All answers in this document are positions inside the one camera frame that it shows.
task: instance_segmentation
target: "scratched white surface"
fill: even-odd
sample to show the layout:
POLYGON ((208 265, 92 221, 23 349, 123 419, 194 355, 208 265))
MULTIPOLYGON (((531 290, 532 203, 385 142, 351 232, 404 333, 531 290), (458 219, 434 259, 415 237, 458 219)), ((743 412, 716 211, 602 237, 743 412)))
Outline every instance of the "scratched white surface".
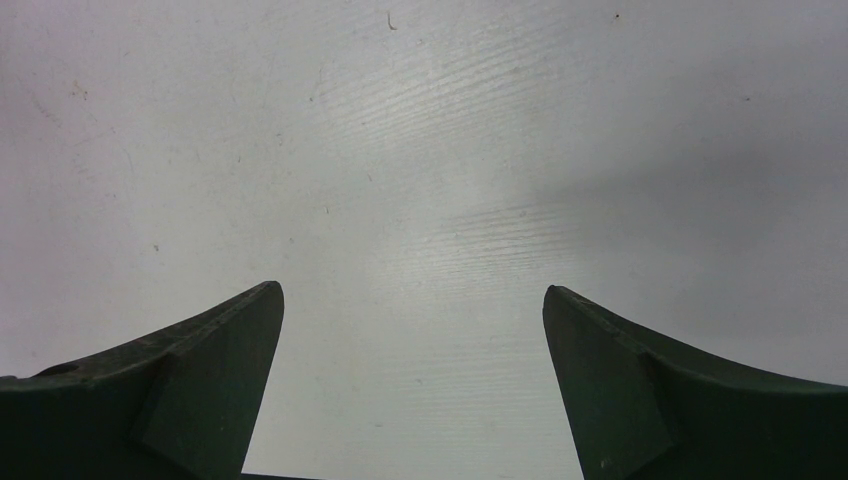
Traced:
POLYGON ((248 471, 580 478, 551 283, 848 383, 846 85, 838 0, 4 1, 0 370, 278 279, 248 471))

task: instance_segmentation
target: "white table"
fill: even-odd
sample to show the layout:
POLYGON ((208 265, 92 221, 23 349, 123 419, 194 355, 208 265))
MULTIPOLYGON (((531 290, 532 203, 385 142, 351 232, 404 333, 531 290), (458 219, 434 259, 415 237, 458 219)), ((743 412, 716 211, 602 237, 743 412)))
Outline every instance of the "white table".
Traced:
POLYGON ((248 471, 579 478, 551 283, 848 383, 846 127, 838 0, 4 1, 0 370, 277 279, 248 471))

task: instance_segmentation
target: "white surface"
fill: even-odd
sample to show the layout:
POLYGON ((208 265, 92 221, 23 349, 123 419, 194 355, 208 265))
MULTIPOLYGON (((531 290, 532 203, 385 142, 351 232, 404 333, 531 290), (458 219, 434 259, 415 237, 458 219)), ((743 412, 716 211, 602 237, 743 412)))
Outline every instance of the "white surface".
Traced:
POLYGON ((837 0, 4 1, 0 369, 278 279, 248 471, 579 478, 551 283, 848 383, 846 85, 837 0))

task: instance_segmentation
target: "black plastic part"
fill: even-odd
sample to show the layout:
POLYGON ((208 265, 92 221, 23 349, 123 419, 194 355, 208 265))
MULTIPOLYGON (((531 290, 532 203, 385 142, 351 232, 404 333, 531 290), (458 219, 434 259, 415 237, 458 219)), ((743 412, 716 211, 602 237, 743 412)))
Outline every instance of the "black plastic part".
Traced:
POLYGON ((848 388, 725 360, 562 287, 543 316, 586 480, 848 478, 848 388))
POLYGON ((267 282, 119 347, 0 378, 0 478, 238 478, 283 308, 267 282))

